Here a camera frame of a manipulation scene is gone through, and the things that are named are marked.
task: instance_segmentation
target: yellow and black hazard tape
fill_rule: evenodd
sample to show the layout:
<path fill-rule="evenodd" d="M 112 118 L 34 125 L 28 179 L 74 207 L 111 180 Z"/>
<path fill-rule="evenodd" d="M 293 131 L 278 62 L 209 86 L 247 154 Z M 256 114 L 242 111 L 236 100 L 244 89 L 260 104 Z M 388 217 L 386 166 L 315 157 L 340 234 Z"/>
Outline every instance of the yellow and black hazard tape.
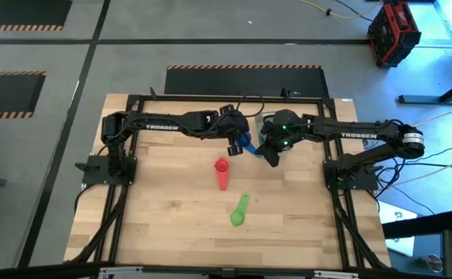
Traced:
<path fill-rule="evenodd" d="M 167 70 L 187 69 L 321 69 L 320 65 L 171 65 Z"/>
<path fill-rule="evenodd" d="M 0 25 L 0 31 L 61 31 L 63 28 L 55 25 Z"/>
<path fill-rule="evenodd" d="M 26 119 L 31 116 L 33 112 L 0 112 L 0 119 Z"/>
<path fill-rule="evenodd" d="M 0 75 L 25 75 L 25 74 L 47 75 L 46 71 L 2 71 L 2 72 L 0 72 Z"/>

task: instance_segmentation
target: green object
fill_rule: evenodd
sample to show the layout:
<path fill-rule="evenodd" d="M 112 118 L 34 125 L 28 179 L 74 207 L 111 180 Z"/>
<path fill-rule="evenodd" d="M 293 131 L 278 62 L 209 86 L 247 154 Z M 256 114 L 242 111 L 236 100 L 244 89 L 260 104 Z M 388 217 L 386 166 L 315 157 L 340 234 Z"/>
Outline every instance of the green object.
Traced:
<path fill-rule="evenodd" d="M 250 195 L 243 194 L 240 199 L 240 203 L 236 207 L 236 210 L 231 213 L 231 223 L 233 226 L 238 227 L 243 225 L 244 216 L 247 213 L 248 202 L 250 202 Z"/>

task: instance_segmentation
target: blue object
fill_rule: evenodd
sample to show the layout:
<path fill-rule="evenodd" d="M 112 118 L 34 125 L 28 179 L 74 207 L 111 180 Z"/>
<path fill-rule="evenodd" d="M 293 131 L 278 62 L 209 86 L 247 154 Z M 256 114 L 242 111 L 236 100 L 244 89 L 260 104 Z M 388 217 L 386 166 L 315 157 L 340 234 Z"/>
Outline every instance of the blue object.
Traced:
<path fill-rule="evenodd" d="M 236 141 L 236 144 L 239 144 L 243 147 L 243 149 L 246 149 L 248 152 L 252 153 L 256 157 L 262 158 L 261 155 L 256 155 L 255 151 L 257 151 L 257 148 L 251 144 L 251 135 L 250 132 L 246 132 L 243 135 L 241 135 L 241 139 L 239 142 Z"/>

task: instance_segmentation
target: white cable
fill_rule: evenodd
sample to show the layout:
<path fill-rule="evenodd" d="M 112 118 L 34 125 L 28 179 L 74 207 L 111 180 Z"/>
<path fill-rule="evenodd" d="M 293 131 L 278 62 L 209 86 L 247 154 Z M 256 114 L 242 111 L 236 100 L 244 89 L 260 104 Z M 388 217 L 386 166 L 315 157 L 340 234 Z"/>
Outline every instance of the white cable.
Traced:
<path fill-rule="evenodd" d="M 415 177 L 415 178 L 412 178 L 412 179 L 408 179 L 408 180 L 406 180 L 406 181 L 402 181 L 402 182 L 393 184 L 392 187 L 398 186 L 398 185 L 401 185 L 401 184 L 404 184 L 404 183 L 408 183 L 408 182 L 411 182 L 411 181 L 416 181 L 417 179 L 424 178 L 424 177 L 428 177 L 428 176 L 433 175 L 433 174 L 437 174 L 438 172 L 444 171 L 444 170 L 446 170 L 448 167 L 451 167 L 451 166 L 452 166 L 452 163 L 449 164 L 449 165 L 447 165 L 447 166 L 445 166 L 445 167 L 441 167 L 439 170 L 435 170 L 435 171 L 433 171 L 433 172 L 430 173 L 430 174 L 424 174 L 424 175 L 419 176 L 419 177 Z"/>
<path fill-rule="evenodd" d="M 442 114 L 442 115 L 438 115 L 438 116 L 433 117 L 433 118 L 431 118 L 431 119 L 429 119 L 429 120 L 426 120 L 426 121 L 418 122 L 417 124 L 412 125 L 412 127 L 417 127 L 417 126 L 419 126 L 419 125 L 426 124 L 426 123 L 428 123 L 428 122 L 431 122 L 431 121 L 433 121 L 433 120 L 436 120 L 436 119 L 438 119 L 438 118 L 441 118 L 441 117 L 443 117 L 443 116 L 445 116 L 445 115 L 449 115 L 449 114 L 452 114 L 452 111 L 451 111 L 451 112 L 444 113 L 444 114 Z"/>

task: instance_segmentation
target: desk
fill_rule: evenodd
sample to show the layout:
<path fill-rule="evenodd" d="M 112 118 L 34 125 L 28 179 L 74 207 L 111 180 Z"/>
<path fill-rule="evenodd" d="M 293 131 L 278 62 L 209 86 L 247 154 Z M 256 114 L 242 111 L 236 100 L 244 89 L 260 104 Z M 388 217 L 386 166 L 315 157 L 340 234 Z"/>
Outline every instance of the desk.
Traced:
<path fill-rule="evenodd" d="M 102 116 L 124 110 L 128 95 L 109 94 Z M 356 120 L 351 100 L 335 100 L 340 121 Z M 144 102 L 143 111 L 181 114 L 218 109 L 221 102 Z M 255 113 L 258 103 L 244 102 L 243 114 Z M 265 112 L 291 109 L 318 115 L 316 105 L 266 103 Z M 255 131 L 254 119 L 249 119 Z M 101 123 L 93 152 L 102 147 Z M 343 139 L 346 153 L 363 150 L 360 140 Z M 258 146 L 257 137 L 253 143 Z M 326 190 L 321 143 L 298 143 L 281 154 L 272 168 L 249 153 L 228 157 L 226 139 L 200 140 L 180 133 L 140 131 L 138 165 L 129 187 L 117 264 L 183 267 L 327 268 L 341 269 L 340 251 L 330 193 Z M 331 148 L 333 156 L 336 149 Z M 213 164 L 230 163 L 229 189 L 219 191 Z M 65 260 L 81 252 L 100 226 L 107 186 L 94 186 L 81 196 Z M 250 194 L 245 223 L 233 228 L 229 214 L 241 194 Z M 375 201 L 353 191 L 358 228 L 385 264 L 388 251 Z M 105 238 L 106 260 L 111 233 Z M 350 262 L 355 265 L 350 235 Z"/>

